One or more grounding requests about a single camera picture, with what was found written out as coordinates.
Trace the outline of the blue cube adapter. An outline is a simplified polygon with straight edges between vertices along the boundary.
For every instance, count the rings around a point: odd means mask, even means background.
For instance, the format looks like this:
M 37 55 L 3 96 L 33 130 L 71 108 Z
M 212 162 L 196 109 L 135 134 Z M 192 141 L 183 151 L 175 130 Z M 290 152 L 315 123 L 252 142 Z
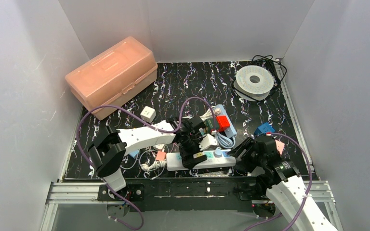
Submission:
M 254 132 L 254 136 L 260 136 L 262 134 L 273 132 L 275 132 L 274 128 L 268 122 L 266 122 L 257 127 L 257 129 Z

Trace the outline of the white cube adapter orange logo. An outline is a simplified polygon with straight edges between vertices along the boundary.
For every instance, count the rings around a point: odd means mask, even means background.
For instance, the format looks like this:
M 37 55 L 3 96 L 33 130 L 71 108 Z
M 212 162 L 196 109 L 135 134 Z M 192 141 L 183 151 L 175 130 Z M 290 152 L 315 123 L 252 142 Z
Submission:
M 147 123 L 152 123 L 156 117 L 156 110 L 149 106 L 145 106 L 140 113 L 140 117 Z

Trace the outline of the small white USB power strip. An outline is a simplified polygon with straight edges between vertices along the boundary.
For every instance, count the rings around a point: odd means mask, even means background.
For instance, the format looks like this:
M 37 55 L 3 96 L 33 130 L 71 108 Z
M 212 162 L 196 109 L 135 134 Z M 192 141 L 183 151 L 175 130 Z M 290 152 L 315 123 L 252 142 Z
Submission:
M 165 144 L 156 144 L 153 146 L 155 150 L 157 151 L 164 151 L 166 145 Z

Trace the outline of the light blue charger plug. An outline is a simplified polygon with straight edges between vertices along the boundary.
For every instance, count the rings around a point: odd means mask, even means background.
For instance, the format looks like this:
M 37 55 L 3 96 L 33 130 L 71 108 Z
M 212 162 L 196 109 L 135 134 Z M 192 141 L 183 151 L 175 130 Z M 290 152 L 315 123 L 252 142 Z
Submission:
M 132 158 L 136 159 L 139 153 L 140 153 L 139 150 L 135 150 L 135 151 L 129 153 L 129 156 L 131 156 Z

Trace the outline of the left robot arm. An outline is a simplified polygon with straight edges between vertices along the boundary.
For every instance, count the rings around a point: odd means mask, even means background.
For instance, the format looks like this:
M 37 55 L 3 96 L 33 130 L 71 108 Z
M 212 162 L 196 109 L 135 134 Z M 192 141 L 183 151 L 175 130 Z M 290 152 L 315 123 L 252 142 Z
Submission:
M 206 156 L 197 156 L 203 151 L 203 131 L 206 124 L 199 116 L 180 121 L 173 117 L 153 124 L 133 129 L 107 131 L 91 143 L 88 153 L 98 177 L 114 191 L 126 187 L 120 165 L 129 153 L 157 144 L 177 143 L 182 166 L 192 169 L 207 160 Z

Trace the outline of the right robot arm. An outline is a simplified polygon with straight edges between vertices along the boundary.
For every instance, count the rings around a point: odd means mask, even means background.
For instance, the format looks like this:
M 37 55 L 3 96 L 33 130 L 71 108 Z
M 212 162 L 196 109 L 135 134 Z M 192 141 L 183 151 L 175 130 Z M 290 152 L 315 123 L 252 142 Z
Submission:
M 310 195 L 313 180 L 309 179 L 305 185 L 295 164 L 281 156 L 272 135 L 270 132 L 255 139 L 247 138 L 229 152 L 243 170 L 250 173 L 258 167 L 263 170 L 256 176 L 254 185 L 243 191 L 272 201 L 280 213 L 271 220 L 284 217 L 288 221 L 287 231 L 335 231 L 336 227 Z

